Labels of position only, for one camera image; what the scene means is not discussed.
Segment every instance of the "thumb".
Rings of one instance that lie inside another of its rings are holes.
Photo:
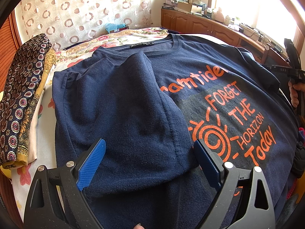
[[[141,224],[139,223],[134,227],[134,229],[144,229],[144,227],[142,227]]]
[[[304,83],[294,84],[293,88],[296,89],[296,90],[300,90],[302,92],[305,92],[305,84]]]

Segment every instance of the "bed sheet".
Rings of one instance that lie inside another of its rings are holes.
[[[68,50],[56,53],[56,64],[50,71],[42,97],[37,123],[37,159],[28,166],[12,170],[12,185],[16,204],[23,221],[24,209],[31,181],[40,165],[48,169],[56,168],[55,155],[55,104],[52,99],[52,78],[55,71],[69,68],[83,59],[92,56],[99,46],[114,47],[125,44],[136,44],[165,38],[167,30],[160,28],[146,28],[141,30],[124,30],[101,36],[92,41],[82,43]],[[203,37],[218,44],[226,44],[223,41],[209,35],[192,34]]]

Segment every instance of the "circle patterned curtain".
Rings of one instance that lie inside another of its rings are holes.
[[[22,0],[18,31],[28,40],[45,33],[56,51],[106,33],[107,23],[149,27],[151,0]]]

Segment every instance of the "black patterned garment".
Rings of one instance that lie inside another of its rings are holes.
[[[14,56],[0,103],[0,164],[16,160],[20,124],[41,82],[45,55],[51,46],[42,33],[24,43]]]

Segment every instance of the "t-shirt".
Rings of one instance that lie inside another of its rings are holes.
[[[245,49],[173,34],[100,47],[56,72],[52,90],[58,166],[106,140],[83,191],[105,229],[195,228],[215,195],[195,168],[197,139],[238,168],[260,166],[274,205],[285,196],[297,120],[279,81]]]

